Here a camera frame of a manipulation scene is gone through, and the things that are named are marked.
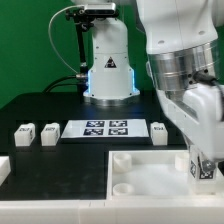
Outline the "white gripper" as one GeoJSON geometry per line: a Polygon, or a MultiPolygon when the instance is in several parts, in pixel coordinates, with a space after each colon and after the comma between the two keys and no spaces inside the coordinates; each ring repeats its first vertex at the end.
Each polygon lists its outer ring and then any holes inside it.
{"type": "Polygon", "coordinates": [[[162,90],[157,91],[157,96],[165,116],[201,151],[201,171],[214,171],[213,161],[224,160],[224,121],[219,90],[197,84],[184,91],[178,101],[167,98],[162,90]]]}

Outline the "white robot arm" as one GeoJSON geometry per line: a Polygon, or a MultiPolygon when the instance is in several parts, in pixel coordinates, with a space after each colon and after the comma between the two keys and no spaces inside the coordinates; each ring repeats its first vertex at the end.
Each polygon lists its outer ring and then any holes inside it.
{"type": "Polygon", "coordinates": [[[84,99],[108,104],[137,95],[118,4],[130,4],[146,34],[146,68],[165,116],[182,132],[203,172],[224,160],[224,86],[217,81],[223,0],[71,0],[93,35],[84,99]]]}

